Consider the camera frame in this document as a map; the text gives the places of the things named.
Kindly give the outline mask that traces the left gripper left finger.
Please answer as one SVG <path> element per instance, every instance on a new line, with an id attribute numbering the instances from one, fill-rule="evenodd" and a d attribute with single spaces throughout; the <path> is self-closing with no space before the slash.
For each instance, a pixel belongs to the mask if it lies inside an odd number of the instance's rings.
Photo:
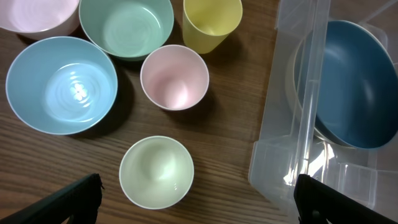
<path id="1" fill-rule="evenodd" d="M 104 189 L 99 174 L 90 174 L 1 219 L 1 224 L 89 223 L 95 224 Z"/>

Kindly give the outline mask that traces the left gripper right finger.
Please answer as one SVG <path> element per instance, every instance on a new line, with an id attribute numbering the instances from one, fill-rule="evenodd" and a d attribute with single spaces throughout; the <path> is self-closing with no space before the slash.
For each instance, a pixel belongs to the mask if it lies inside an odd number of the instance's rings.
<path id="1" fill-rule="evenodd" d="M 300 224 L 397 224 L 307 174 L 298 176 L 294 200 Z"/>

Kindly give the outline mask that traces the pale green cup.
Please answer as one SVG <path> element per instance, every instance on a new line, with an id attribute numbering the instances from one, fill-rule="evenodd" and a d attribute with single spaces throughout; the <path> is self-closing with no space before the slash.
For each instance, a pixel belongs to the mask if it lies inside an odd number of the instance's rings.
<path id="1" fill-rule="evenodd" d="M 187 148 L 167 136 L 150 136 L 133 144 L 119 166 L 119 183 L 135 205 L 160 210 L 181 201 L 194 179 Z"/>

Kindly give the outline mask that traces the light blue bowl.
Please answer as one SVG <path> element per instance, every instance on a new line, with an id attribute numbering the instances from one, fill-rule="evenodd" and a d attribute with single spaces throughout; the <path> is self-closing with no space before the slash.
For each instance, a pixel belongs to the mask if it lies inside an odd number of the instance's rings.
<path id="1" fill-rule="evenodd" d="M 118 93 L 118 76 L 106 53 L 89 41 L 60 36 L 25 48 L 6 77 L 15 115 L 42 133 L 71 135 L 98 124 Z"/>

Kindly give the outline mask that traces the cream plate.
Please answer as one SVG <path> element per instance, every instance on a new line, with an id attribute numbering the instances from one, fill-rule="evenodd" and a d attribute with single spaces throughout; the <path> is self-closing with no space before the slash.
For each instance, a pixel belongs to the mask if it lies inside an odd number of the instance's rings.
<path id="1" fill-rule="evenodd" d="M 300 122 L 302 106 L 307 84 L 308 63 L 310 59 L 311 44 L 301 41 L 290 56 L 285 74 L 285 95 L 295 120 Z M 338 144 L 343 147 L 353 148 L 346 142 L 338 139 L 326 126 L 315 117 L 314 135 L 323 141 Z"/>

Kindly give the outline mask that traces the dark blue bowl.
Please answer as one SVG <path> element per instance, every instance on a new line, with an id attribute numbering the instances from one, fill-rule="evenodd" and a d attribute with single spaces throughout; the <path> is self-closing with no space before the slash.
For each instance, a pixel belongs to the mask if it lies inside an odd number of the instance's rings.
<path id="1" fill-rule="evenodd" d="M 328 22 L 314 134 L 377 149 L 396 133 L 397 73 L 387 50 L 353 22 Z"/>

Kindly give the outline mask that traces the pink cup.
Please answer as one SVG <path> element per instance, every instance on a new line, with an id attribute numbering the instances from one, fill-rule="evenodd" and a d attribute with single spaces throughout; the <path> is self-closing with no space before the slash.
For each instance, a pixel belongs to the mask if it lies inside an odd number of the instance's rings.
<path id="1" fill-rule="evenodd" d="M 183 45 L 165 45 L 142 63 L 141 87 L 163 110 L 181 111 L 197 105 L 206 95 L 210 74 L 205 61 Z"/>

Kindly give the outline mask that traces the mint green bowl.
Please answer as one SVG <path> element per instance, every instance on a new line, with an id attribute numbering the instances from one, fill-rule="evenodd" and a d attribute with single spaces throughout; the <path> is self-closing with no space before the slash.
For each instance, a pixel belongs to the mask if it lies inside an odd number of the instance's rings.
<path id="1" fill-rule="evenodd" d="M 92 43 L 122 60 L 142 60 L 174 26 L 170 0 L 81 0 L 81 27 Z"/>

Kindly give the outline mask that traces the pink bowl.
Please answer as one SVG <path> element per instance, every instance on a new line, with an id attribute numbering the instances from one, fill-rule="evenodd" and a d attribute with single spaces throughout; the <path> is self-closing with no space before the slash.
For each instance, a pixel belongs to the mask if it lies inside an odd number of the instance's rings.
<path id="1" fill-rule="evenodd" d="M 80 24 L 79 0 L 1 0 L 1 28 L 41 40 L 70 35 Z"/>

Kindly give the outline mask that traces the yellow cup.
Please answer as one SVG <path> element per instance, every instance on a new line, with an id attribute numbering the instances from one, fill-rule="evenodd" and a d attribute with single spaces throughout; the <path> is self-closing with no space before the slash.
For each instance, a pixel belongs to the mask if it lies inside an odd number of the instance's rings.
<path id="1" fill-rule="evenodd" d="M 242 17 L 241 0 L 184 0 L 184 44 L 198 54 L 207 54 L 237 28 Z"/>

